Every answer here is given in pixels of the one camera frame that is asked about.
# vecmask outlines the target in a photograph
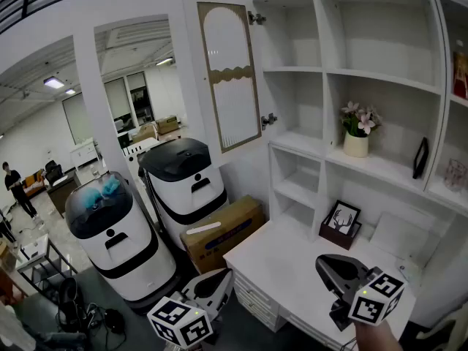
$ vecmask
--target white vase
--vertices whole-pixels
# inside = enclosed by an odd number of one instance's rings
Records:
[[[369,136],[353,137],[349,132],[346,132],[343,151],[348,156],[366,157],[369,153]]]

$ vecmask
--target ceiling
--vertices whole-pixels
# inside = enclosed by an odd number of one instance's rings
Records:
[[[168,20],[117,27],[96,33],[95,40],[104,82],[173,56]],[[44,79],[51,76],[65,87],[44,86]],[[33,53],[0,75],[0,134],[51,102],[68,98],[69,88],[80,91],[72,37]]]

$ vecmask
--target blue object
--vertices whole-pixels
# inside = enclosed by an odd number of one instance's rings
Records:
[[[94,204],[102,200],[103,197],[98,189],[94,187],[88,187],[84,189],[84,192],[81,195],[81,201],[85,208],[92,208]]]
[[[111,196],[119,187],[120,181],[112,174],[102,187],[102,194],[104,196]]]

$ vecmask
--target door hinge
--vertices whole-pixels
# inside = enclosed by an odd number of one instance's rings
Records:
[[[263,17],[260,13],[254,15],[250,10],[247,12],[249,16],[249,25],[253,25],[254,22],[257,22],[258,25],[262,25],[266,21],[266,17]]]
[[[260,120],[262,121],[262,130],[265,130],[266,125],[273,125],[275,121],[278,121],[278,117],[270,113],[268,115],[268,118],[266,118],[265,116],[262,116]]]

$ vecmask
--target ceiling light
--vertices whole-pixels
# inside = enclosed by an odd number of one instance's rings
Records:
[[[50,77],[44,80],[44,86],[49,86],[52,88],[61,88],[65,86],[60,80],[55,77]]]
[[[156,65],[163,65],[163,64],[165,64],[166,62],[172,61],[172,59],[173,59],[172,57],[166,58],[165,60],[162,60],[161,62],[158,62]]]

